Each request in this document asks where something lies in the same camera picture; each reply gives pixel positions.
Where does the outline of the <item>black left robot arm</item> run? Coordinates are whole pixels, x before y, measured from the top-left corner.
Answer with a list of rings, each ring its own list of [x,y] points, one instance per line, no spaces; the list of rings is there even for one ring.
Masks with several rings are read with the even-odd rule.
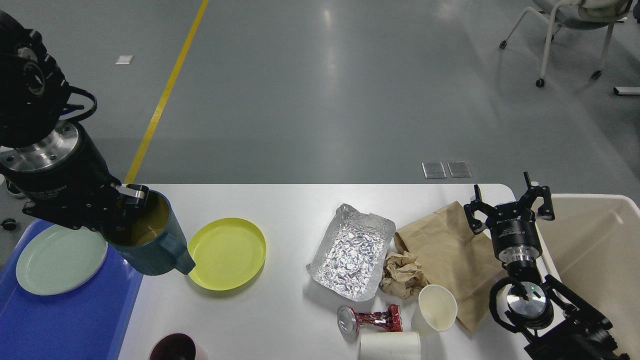
[[[81,122],[98,101],[70,85],[38,31],[1,13],[1,173],[26,198],[26,215],[72,230],[123,230],[149,189],[122,184]]]

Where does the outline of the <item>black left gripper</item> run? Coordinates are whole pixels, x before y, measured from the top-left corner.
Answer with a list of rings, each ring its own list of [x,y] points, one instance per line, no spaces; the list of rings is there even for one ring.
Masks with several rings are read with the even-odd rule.
[[[26,215],[69,229],[138,219],[150,192],[141,184],[121,184],[85,128],[65,120],[39,143],[2,146],[1,173],[28,198]]]

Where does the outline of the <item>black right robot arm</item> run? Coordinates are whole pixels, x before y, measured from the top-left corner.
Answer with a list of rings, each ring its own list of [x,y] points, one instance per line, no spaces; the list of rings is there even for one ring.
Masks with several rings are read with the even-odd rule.
[[[494,257],[506,276],[489,292],[489,312],[501,328],[521,334],[533,360],[628,360],[616,354],[613,324],[596,307],[553,275],[542,275],[537,259],[544,254],[537,220],[553,221],[553,194],[523,173],[526,191],[516,201],[491,205],[480,185],[464,205],[473,234],[489,230]]]

